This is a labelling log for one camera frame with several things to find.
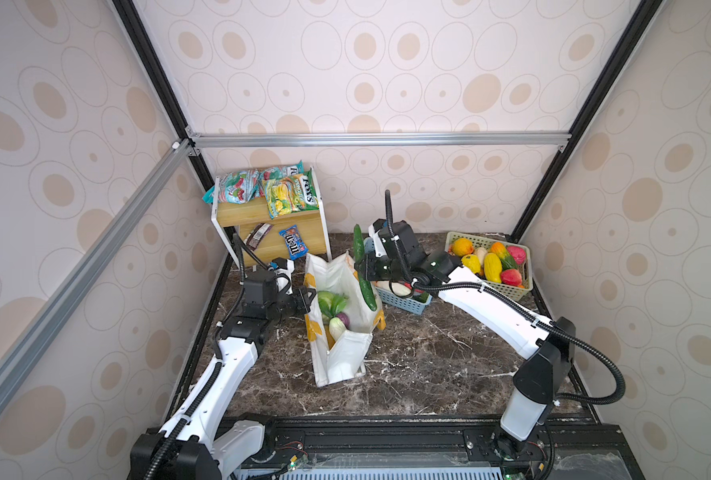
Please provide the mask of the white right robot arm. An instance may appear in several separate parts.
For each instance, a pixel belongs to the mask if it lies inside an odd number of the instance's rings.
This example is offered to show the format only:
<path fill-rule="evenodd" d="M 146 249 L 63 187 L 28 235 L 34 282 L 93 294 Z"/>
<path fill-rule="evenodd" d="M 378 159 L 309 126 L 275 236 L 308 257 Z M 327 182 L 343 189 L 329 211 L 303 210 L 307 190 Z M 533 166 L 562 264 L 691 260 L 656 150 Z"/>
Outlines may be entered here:
<path fill-rule="evenodd" d="M 517 457 L 555 404 L 609 405 L 625 395 L 623 372 L 603 352 L 576 338 L 573 322 L 528 310 L 465 267 L 455 254 L 442 249 L 426 252 L 413 228 L 393 219 L 391 194 L 385 194 L 385 217 L 373 222 L 367 232 L 353 228 L 352 254 L 363 288 L 387 281 L 437 296 L 481 322 L 523 358 L 495 432 L 501 457 Z M 561 391 L 577 349 L 609 370 L 615 380 L 613 392 L 593 397 Z"/>

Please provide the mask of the purple cabbage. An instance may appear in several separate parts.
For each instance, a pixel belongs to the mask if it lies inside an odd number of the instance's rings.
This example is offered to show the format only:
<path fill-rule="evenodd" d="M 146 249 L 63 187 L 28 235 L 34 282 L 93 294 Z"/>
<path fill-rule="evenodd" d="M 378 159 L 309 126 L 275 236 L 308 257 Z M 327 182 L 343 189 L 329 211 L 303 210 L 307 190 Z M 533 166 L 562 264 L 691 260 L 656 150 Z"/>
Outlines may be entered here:
<path fill-rule="evenodd" d="M 336 317 L 341 321 L 341 323 L 344 325 L 344 327 L 346 329 L 350 328 L 349 317 L 344 312 L 340 312 L 339 314 L 337 314 Z"/>

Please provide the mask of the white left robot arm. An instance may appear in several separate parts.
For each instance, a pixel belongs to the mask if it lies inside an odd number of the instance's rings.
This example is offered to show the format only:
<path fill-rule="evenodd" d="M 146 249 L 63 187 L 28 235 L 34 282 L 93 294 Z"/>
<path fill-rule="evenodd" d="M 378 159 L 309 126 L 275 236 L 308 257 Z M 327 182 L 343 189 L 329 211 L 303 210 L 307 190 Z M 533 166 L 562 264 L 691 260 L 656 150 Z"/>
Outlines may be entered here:
<path fill-rule="evenodd" d="M 254 271 L 238 268 L 240 291 L 216 328 L 207 368 L 171 418 L 137 439 L 129 478 L 228 479 L 256 454 L 274 455 L 269 418 L 244 416 L 225 433 L 219 426 L 273 328 L 309 313 L 316 292 L 293 285 L 291 259 L 259 263 Z"/>

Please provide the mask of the green leafy vegetable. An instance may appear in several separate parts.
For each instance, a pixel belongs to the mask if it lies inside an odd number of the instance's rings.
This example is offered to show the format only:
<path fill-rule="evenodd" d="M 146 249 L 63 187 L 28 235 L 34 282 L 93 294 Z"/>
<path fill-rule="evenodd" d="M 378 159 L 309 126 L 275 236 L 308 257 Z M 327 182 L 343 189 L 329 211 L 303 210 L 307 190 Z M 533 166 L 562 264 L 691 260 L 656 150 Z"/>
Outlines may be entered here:
<path fill-rule="evenodd" d="M 345 310 L 345 308 L 348 304 L 348 299 L 343 295 L 339 295 L 339 294 L 336 294 L 336 295 L 338 296 L 338 303 L 336 306 L 336 310 L 337 310 L 337 314 L 339 314 L 340 312 L 343 312 Z"/>

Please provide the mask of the white grocery bag yellow handles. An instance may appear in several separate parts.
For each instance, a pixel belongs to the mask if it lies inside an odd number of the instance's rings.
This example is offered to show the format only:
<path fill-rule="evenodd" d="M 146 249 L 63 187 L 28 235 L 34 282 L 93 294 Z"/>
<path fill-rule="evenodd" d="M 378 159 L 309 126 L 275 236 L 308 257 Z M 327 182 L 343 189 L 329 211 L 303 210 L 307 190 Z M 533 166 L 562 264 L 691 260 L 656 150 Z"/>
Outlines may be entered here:
<path fill-rule="evenodd" d="M 304 285 L 316 291 L 305 315 L 315 384 L 324 387 L 365 375 L 373 332 L 385 328 L 375 288 L 359 278 L 347 254 L 331 262 L 308 254 Z"/>

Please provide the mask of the green cabbage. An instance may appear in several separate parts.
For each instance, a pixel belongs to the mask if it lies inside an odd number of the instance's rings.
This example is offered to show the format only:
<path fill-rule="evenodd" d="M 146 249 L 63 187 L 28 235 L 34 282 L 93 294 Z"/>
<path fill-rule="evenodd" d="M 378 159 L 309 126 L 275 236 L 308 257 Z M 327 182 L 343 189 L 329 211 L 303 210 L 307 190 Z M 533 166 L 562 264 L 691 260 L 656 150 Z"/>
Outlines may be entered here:
<path fill-rule="evenodd" d="M 317 300 L 323 316 L 331 318 L 337 314 L 338 296 L 336 294 L 328 291 L 319 291 L 317 292 Z"/>

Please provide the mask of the green plastic basket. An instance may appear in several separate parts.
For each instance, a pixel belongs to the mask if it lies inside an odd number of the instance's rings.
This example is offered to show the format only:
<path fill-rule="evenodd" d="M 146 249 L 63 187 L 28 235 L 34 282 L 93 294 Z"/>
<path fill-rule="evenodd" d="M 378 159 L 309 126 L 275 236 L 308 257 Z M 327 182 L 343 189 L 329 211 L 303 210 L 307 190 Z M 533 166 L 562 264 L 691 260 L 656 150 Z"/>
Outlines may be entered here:
<path fill-rule="evenodd" d="M 445 250 L 484 284 L 519 301 L 533 290 L 531 250 L 485 236 L 449 232 Z"/>

